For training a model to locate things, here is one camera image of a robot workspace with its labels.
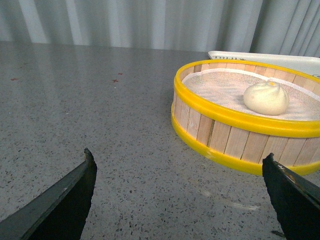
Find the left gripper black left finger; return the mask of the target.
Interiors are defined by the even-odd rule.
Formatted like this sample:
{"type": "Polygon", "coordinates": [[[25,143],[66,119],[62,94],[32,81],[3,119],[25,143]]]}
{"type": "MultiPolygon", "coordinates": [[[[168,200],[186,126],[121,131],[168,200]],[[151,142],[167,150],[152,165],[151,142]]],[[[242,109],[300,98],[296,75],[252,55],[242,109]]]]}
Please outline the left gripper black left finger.
{"type": "Polygon", "coordinates": [[[0,223],[2,240],[79,240],[94,193],[97,164],[85,160],[54,185],[0,223]]]}

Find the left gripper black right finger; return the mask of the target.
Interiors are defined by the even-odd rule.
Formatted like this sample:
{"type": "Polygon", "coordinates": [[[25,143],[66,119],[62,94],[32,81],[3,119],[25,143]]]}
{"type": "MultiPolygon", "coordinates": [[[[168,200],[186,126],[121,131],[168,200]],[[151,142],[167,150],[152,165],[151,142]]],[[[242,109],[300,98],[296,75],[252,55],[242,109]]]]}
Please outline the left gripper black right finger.
{"type": "Polygon", "coordinates": [[[320,188],[274,160],[262,160],[262,176],[287,240],[320,238],[320,188]]]}

